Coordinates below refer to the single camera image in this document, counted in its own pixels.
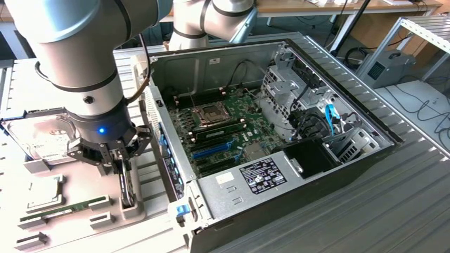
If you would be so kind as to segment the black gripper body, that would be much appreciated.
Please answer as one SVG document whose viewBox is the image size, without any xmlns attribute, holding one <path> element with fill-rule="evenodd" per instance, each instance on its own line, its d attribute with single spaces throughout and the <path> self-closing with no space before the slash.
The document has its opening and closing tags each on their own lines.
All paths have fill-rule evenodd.
<svg viewBox="0 0 450 253">
<path fill-rule="evenodd" d="M 81 116 L 68 112 L 80 137 L 91 143 L 109 143 L 117 139 L 131 140 L 136 134 L 125 100 L 104 114 Z"/>
</svg>

